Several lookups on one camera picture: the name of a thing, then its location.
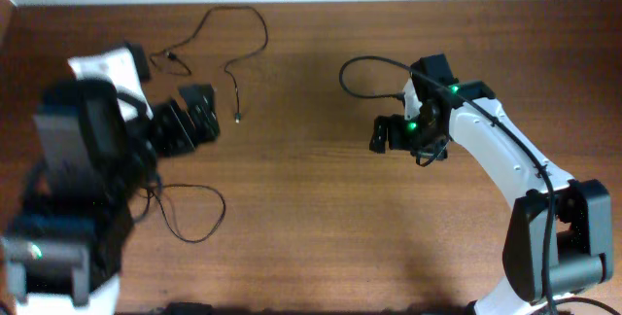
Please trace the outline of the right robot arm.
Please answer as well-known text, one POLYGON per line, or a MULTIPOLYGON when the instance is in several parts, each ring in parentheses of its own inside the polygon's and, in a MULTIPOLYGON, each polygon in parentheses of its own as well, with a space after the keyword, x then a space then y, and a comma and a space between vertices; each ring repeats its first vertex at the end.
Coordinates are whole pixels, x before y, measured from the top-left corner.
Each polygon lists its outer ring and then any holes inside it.
POLYGON ((442 54, 407 66, 395 93, 402 114, 379 116, 369 148, 406 151, 425 167, 450 143, 472 155, 511 210, 504 276, 468 314, 554 314, 614 273, 611 197, 598 180, 576 180, 510 120, 483 82, 462 84, 442 54))

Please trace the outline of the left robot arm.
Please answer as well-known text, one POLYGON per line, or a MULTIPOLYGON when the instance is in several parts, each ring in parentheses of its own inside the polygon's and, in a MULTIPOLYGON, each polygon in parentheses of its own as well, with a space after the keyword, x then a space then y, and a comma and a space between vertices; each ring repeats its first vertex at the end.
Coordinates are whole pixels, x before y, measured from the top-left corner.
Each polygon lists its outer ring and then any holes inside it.
POLYGON ((190 84, 154 106, 107 79, 65 80, 44 91, 33 121, 43 155, 1 235, 7 286, 19 306, 87 310, 121 274, 138 222, 131 199, 164 191, 158 162, 219 137, 215 92, 190 84))

